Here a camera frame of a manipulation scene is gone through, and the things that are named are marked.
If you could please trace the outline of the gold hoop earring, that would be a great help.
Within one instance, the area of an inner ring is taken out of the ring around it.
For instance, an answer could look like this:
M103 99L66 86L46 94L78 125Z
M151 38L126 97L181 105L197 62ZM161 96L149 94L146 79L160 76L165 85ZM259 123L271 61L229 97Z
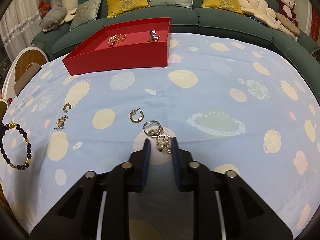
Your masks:
M138 124L140 122L143 121L144 119L144 113L143 111L138 108L138 109L133 109L130 113L129 113L129 119L131 120L131 122Z

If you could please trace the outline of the silver wristwatch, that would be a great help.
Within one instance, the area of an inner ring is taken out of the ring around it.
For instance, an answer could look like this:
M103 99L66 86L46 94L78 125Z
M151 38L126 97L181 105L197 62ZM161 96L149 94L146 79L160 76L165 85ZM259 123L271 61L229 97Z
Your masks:
M151 29L149 34L150 38L148 39L148 42L157 42L160 39L160 36L157 35L155 29Z

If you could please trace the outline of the gold bangle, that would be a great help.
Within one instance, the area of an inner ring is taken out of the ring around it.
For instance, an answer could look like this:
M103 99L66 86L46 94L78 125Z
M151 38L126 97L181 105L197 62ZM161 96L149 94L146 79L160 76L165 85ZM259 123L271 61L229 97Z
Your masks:
M124 35L124 34L119 34L119 35L115 35L115 36L114 36L113 42L114 42L114 43L119 43L119 42L122 42L122 41L124 41L124 40L126 40L126 35Z

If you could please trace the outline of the blue patterned tablecloth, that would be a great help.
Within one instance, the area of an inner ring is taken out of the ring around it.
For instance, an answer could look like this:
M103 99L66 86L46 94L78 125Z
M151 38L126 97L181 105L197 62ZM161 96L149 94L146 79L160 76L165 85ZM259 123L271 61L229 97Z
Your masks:
M11 103L3 121L27 132L32 159L25 171L1 161L1 185L26 231L85 172L108 172L143 147L143 125L129 119L138 108L196 161L237 172L294 236L316 212L319 104L304 79L267 49L174 34L166 68L72 76L58 58Z

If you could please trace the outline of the small gold c earring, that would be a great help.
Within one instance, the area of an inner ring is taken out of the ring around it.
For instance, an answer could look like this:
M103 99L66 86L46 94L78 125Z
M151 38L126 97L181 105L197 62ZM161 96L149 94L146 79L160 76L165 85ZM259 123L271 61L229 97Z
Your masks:
M71 107L72 107L72 106L71 106L70 103L65 104L64 107L63 107L63 112L64 112L64 113L68 113L69 110L71 109Z

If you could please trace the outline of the teal sectional sofa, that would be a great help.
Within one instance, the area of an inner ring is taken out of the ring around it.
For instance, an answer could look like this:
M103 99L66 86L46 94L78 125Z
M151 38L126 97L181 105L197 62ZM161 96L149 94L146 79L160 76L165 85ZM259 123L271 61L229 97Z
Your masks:
M319 63L313 54L319 51L319 46L306 33L301 32L295 41L281 31L264 26L247 16L222 9L202 8L201 4L202 0L194 0L192 9L172 6L149 7L108 19L107 3L106 0L102 0L95 21L74 30L70 29L68 23L64 23L47 34L38 33L31 44L40 46L53 60L71 52L104 26L143 18L170 17L172 33L233 38L274 51L292 63L310 86L316 87L319 82Z

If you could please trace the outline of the small mouse ear mirror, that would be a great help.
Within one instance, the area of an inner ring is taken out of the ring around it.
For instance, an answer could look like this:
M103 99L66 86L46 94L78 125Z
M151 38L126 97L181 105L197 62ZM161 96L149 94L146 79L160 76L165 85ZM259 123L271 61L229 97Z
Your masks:
M3 120L3 117L12 102L12 98L0 99L0 121Z

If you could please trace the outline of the grey-blue cushion left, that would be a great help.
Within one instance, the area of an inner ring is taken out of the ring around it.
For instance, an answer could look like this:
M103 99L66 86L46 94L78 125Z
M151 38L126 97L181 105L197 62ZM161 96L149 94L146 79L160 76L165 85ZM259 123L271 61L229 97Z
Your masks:
M70 31L91 21L95 21L101 5L101 0L88 0L80 4L72 20Z

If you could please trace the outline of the white round wooden device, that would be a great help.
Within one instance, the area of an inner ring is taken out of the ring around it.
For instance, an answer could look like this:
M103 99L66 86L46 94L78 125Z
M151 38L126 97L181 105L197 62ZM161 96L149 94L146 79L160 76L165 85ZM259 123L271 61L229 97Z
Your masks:
M34 64L44 65L48 57L43 50L35 46L24 48L14 59L4 79L2 96L4 99L14 98L14 84Z

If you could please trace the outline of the yellow cushion left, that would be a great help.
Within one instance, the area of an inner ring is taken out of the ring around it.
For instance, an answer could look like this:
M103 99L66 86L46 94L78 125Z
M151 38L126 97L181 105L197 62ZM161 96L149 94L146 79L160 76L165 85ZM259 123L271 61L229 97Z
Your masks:
M115 18L125 12L149 8L147 0L106 0L107 18Z

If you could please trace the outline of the grey pig plush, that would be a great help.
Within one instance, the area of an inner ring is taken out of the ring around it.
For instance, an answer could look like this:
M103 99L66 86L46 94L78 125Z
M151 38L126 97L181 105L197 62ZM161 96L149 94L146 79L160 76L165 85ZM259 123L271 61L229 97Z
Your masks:
M40 27L43 33L54 31L64 22L67 10L62 5L58 5L51 9L42 19Z

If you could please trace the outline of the white flower cushion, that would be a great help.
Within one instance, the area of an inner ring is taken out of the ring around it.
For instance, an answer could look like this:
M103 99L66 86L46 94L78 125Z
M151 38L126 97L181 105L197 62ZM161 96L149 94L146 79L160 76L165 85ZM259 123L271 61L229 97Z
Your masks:
M242 12L246 16L253 16L259 22L272 29L282 26L277 19L276 12L268 6L265 0L238 0Z

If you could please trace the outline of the red tassel ornament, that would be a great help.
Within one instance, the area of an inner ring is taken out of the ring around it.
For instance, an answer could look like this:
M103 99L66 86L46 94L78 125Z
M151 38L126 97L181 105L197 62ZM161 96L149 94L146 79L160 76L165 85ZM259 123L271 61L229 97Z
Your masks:
M39 15L41 16L41 18L44 18L50 9L51 9L50 3L46 3L45 1L41 1L38 5L38 11L39 11Z

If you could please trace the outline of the white sheer curtain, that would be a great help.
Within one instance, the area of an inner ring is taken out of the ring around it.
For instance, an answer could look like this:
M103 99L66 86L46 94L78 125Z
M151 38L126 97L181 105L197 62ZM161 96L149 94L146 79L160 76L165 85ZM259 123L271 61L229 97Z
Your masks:
M40 32L40 0L13 0L1 18L1 38L10 61Z

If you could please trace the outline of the red wall banner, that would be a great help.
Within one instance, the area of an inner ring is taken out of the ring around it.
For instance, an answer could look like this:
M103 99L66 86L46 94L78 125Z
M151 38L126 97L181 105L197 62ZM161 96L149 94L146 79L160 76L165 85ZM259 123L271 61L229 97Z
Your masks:
M311 18L311 27L310 27L310 34L309 36L315 41L318 42L319 40L319 26L320 26L320 17L312 8L312 18Z

